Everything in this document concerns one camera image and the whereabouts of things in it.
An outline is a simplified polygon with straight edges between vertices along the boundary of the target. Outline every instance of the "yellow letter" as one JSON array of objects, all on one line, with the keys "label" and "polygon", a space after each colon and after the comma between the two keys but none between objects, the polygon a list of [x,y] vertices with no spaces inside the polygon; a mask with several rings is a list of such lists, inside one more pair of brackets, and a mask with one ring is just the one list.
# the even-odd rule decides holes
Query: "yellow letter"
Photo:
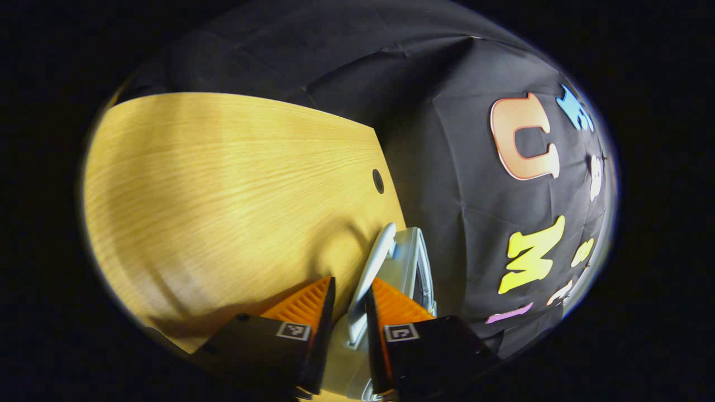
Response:
[{"label": "yellow letter", "polygon": [[577,266],[581,261],[585,260],[586,257],[588,257],[588,254],[591,252],[591,247],[593,247],[593,239],[590,239],[587,242],[584,242],[576,251],[576,255],[573,256],[573,261],[571,261],[571,267]]},{"label": "yellow letter", "polygon": [[541,258],[561,240],[565,224],[566,218],[560,216],[556,219],[556,223],[552,227],[541,230],[540,232],[526,236],[522,235],[521,232],[511,235],[507,252],[509,258],[516,257],[519,253],[528,248],[530,250],[506,266],[508,270],[521,272],[507,273],[504,275],[504,278],[501,278],[501,285],[499,286],[500,295],[507,293],[517,286],[529,283],[532,280],[544,279],[548,275],[553,261],[542,260]]}]

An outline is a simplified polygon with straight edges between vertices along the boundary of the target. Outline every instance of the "black cloth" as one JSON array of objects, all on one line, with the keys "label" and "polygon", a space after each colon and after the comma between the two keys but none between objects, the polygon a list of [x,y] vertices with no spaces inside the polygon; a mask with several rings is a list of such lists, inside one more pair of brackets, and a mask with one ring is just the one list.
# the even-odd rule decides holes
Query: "black cloth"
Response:
[{"label": "black cloth", "polygon": [[[595,133],[577,130],[557,105],[564,84],[586,104]],[[119,101],[167,92],[224,92],[275,99],[375,129],[408,227],[420,227],[440,315],[458,314],[508,356],[561,319],[546,301],[585,264],[606,203],[589,199],[590,156],[605,135],[596,110],[556,63],[459,5],[438,1],[255,1],[188,33],[143,65]],[[525,157],[555,144],[557,179],[513,179],[490,130],[495,101],[534,93],[551,132],[524,129]],[[548,276],[499,295],[509,237],[566,217],[543,258]],[[534,302],[524,315],[486,324]]]}]

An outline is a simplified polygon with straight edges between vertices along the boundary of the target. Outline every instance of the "white handle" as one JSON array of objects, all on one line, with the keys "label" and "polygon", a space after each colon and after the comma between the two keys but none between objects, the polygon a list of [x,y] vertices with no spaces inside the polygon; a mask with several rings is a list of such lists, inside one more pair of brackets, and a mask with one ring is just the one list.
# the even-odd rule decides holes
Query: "white handle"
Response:
[{"label": "white handle", "polygon": [[360,302],[373,284],[373,280],[378,275],[378,271],[383,266],[388,253],[393,249],[396,233],[397,226],[392,222],[388,223],[380,231],[368,261],[365,263],[365,269],[360,277],[360,282],[357,284],[355,294],[352,295],[350,307],[347,308],[347,332],[350,336],[350,343],[353,345],[359,341],[367,324],[367,316],[364,311],[358,309],[358,306],[360,306]]}]

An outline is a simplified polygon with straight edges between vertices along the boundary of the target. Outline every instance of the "yellow letter m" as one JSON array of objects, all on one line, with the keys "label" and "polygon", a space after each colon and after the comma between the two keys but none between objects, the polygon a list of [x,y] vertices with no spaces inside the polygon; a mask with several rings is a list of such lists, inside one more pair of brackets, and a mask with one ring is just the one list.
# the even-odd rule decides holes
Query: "yellow letter m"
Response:
[{"label": "yellow letter m", "polygon": [[526,249],[530,250],[506,266],[508,270],[520,272],[507,273],[504,278],[501,278],[500,295],[533,280],[544,279],[548,275],[553,261],[541,258],[561,240],[565,222],[566,219],[560,216],[552,227],[540,232],[526,236],[522,235],[521,232],[511,235],[507,252],[509,258],[516,257]]}]

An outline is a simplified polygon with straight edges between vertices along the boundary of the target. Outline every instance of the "wood grain surface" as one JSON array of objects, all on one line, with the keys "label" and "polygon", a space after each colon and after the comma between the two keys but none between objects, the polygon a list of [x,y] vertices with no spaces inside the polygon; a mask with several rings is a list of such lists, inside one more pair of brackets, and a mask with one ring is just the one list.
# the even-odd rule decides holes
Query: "wood grain surface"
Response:
[{"label": "wood grain surface", "polygon": [[263,313],[325,275],[336,277],[337,320],[380,229],[405,229],[372,128],[233,94],[112,107],[94,133],[83,192],[109,288],[188,353],[236,314]]}]

